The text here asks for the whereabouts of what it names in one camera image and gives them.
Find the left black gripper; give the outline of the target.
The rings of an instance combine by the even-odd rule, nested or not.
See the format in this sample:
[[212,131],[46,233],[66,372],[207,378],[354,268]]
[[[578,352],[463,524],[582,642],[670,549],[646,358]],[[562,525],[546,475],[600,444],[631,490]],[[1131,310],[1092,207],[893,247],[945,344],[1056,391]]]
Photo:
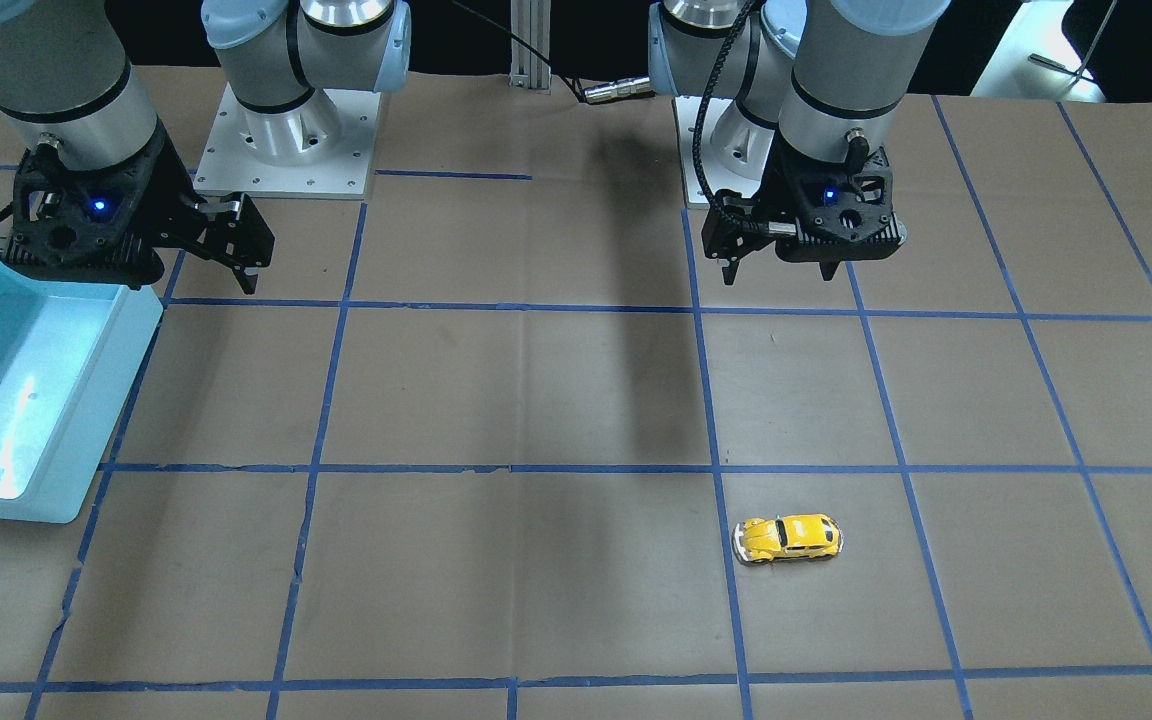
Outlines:
[[702,228],[708,259],[735,285],[740,263],[773,247],[783,263],[814,263],[831,282],[844,263],[890,258],[908,241],[893,211],[893,174],[882,147],[864,132],[846,132],[844,159],[823,161],[774,138],[759,190],[717,192]]

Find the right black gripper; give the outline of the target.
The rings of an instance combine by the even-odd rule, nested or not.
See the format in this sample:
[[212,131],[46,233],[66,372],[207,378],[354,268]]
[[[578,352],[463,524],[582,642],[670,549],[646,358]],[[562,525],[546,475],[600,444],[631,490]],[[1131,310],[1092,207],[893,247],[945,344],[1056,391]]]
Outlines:
[[123,285],[159,281],[159,249],[182,249],[230,270],[244,295],[273,260],[275,236],[255,200],[196,194],[169,132],[96,170],[61,160],[65,143],[41,132],[20,160],[12,227],[0,262],[36,281]]

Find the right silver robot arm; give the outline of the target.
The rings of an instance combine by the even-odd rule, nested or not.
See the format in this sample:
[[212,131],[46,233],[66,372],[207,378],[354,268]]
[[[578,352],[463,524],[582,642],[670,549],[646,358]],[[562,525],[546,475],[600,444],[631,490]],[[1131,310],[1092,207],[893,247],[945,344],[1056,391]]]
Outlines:
[[353,151],[335,94],[392,94],[410,68],[404,1],[205,1],[200,20],[252,164],[225,194],[185,169],[101,1],[0,1],[0,113],[26,143],[0,210],[6,268],[137,290],[179,249],[251,295],[275,247],[253,194],[297,167],[328,191],[324,164]]

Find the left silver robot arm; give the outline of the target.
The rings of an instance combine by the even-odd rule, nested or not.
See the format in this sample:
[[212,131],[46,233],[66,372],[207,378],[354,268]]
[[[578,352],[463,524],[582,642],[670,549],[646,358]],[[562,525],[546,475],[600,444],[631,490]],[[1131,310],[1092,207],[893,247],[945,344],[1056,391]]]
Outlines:
[[748,255],[819,266],[890,258],[908,241],[884,141],[945,1],[658,1],[655,94],[681,122],[702,247],[735,282]]

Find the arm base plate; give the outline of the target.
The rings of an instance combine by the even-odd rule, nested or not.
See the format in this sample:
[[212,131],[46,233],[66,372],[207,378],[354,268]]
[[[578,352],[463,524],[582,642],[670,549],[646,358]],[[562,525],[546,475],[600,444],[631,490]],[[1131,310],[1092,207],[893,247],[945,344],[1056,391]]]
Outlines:
[[300,108],[262,114],[225,88],[195,188],[220,197],[365,200],[385,94],[316,91]]
[[[684,199],[687,209],[691,210],[707,209],[691,152],[700,101],[699,96],[673,99]],[[746,199],[753,196],[759,190],[773,137],[773,129],[745,118],[736,108],[735,100],[727,97],[710,100],[702,131],[702,165],[710,188],[713,191],[732,190]]]

